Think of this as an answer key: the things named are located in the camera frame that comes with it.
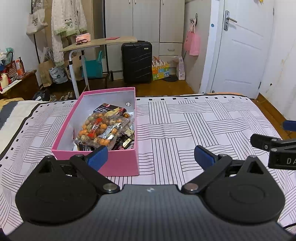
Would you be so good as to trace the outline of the pink cardboard box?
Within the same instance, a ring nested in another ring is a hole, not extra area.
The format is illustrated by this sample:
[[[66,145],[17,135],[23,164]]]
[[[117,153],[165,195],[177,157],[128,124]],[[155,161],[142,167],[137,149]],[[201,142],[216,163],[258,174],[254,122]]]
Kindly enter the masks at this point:
[[[135,88],[111,88],[81,94],[56,137],[58,160],[103,149],[102,161],[89,161],[104,176],[139,175]]]

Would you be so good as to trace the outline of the coated peanuts bag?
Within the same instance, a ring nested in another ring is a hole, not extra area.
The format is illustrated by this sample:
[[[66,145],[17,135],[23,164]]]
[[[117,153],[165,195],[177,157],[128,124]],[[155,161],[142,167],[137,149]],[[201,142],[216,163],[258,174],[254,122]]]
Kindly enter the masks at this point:
[[[92,113],[74,135],[73,150],[93,151],[100,147],[112,150],[116,139],[130,128],[133,122],[134,116],[128,112],[123,115]]]

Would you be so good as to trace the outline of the black cracker packet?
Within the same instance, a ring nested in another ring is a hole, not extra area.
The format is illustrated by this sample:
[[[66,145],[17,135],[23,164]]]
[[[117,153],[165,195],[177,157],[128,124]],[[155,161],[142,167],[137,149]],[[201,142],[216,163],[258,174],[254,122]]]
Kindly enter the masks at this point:
[[[110,115],[123,115],[126,113],[126,109],[122,108],[120,106],[103,103],[99,107],[97,107],[94,111],[94,113],[109,113]]]

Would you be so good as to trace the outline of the patterned bed sheet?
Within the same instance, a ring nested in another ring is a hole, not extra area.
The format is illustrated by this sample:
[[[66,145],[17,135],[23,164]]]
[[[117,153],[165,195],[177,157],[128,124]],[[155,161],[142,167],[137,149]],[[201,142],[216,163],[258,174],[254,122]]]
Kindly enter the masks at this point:
[[[278,132],[247,97],[197,95],[140,97],[131,109],[137,115],[135,162],[109,160],[101,173],[125,184],[183,185],[202,172],[194,159],[201,145],[234,159],[256,155],[267,165],[269,154],[250,144],[253,134]],[[50,155],[59,130],[75,101],[13,101],[1,109],[1,228],[12,232],[22,223],[15,195],[44,156]]]

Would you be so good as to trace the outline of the white patterned bag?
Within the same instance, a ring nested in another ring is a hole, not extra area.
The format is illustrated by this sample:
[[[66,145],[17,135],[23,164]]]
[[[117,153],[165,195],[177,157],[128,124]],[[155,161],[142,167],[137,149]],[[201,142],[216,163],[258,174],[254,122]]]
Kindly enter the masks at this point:
[[[184,67],[184,61],[182,56],[178,58],[178,64],[176,67],[176,75],[178,77],[178,80],[185,80],[186,75],[185,75],[185,67]]]

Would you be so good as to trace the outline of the teal shopping bag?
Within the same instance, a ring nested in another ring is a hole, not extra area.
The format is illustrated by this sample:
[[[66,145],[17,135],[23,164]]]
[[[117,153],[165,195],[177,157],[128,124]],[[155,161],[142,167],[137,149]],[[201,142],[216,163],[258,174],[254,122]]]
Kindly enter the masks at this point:
[[[85,60],[85,67],[87,77],[89,78],[102,78],[103,77],[103,66],[102,66],[102,51],[99,51],[98,56],[94,60]]]

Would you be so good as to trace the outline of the wooden nightstand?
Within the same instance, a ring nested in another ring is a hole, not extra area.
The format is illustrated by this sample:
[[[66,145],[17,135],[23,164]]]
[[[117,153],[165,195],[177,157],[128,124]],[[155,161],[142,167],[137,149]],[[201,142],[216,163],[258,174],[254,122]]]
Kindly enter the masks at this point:
[[[32,100],[34,95],[40,91],[37,81],[36,70],[26,72],[20,79],[14,81],[11,86],[1,92],[1,99],[22,98]]]

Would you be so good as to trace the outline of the white door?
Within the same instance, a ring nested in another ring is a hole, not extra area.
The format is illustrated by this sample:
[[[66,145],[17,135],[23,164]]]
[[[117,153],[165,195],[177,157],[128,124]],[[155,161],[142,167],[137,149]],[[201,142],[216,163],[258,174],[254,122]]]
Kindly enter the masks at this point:
[[[224,1],[212,92],[256,98],[273,31],[274,1]]]

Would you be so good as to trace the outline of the colourful gift box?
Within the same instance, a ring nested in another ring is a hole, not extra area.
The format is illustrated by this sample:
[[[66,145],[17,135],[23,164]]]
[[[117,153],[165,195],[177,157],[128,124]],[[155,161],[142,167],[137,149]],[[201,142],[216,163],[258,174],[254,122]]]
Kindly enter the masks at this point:
[[[170,65],[153,56],[152,57],[152,80],[159,80],[159,79],[164,79],[166,77],[169,77],[169,67]]]

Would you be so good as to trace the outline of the wooden side table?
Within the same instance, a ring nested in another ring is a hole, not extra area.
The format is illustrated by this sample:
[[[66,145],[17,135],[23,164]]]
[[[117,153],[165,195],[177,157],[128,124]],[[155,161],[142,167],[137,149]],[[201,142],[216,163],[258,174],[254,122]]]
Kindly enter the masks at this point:
[[[99,48],[100,46],[106,46],[106,45],[119,45],[123,43],[135,43],[137,42],[137,38],[134,36],[121,36],[121,37],[113,37],[113,38],[101,38],[101,39],[92,39],[90,42],[82,43],[80,45],[72,44],[69,45],[61,50],[61,52],[68,52],[69,53],[69,71],[71,76],[71,81],[75,93],[75,98],[78,99],[80,96],[77,81],[76,81],[76,75],[73,67],[73,58],[72,55],[75,52],[81,52],[81,64],[82,64],[82,70],[85,80],[85,88],[90,90],[88,77],[87,77],[87,71],[85,66],[85,54],[87,57],[91,57],[91,60],[95,58],[96,54],[96,48]]]

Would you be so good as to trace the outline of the black suitcase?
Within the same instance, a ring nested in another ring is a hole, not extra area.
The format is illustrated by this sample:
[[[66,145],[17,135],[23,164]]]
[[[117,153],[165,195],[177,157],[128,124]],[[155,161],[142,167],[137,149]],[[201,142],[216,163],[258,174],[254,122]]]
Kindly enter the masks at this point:
[[[152,44],[147,41],[124,43],[121,46],[122,73],[125,84],[152,81]]]

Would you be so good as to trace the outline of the pink hanging bag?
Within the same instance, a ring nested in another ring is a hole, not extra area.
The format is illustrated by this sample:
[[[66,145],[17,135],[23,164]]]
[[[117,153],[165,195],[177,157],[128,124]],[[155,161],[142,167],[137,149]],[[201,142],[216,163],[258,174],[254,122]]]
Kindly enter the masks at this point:
[[[190,19],[190,27],[186,33],[184,49],[190,56],[199,56],[201,47],[201,38],[197,32],[198,15]]]

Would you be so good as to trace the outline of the hanging white cardigan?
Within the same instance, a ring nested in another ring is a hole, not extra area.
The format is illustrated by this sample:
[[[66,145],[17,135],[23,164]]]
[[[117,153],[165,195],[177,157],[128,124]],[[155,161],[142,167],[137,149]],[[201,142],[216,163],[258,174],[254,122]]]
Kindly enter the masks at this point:
[[[64,64],[62,39],[87,30],[87,21],[82,1],[52,1],[51,35],[53,58],[56,66]]]

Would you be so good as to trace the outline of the white wardrobe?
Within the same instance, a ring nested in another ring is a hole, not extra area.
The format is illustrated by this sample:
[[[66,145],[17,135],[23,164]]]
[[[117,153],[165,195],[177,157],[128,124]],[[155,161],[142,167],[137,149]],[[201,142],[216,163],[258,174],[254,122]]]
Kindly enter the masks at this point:
[[[185,1],[104,1],[106,38],[133,36],[152,45],[152,54],[171,63],[183,48]]]

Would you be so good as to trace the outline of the canvas tote bag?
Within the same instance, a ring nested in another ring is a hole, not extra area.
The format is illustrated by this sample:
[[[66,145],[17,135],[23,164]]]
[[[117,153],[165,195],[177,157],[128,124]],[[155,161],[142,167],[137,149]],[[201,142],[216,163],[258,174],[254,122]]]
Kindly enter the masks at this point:
[[[46,1],[31,1],[31,12],[28,15],[26,34],[28,36],[43,30],[48,26],[45,14]]]

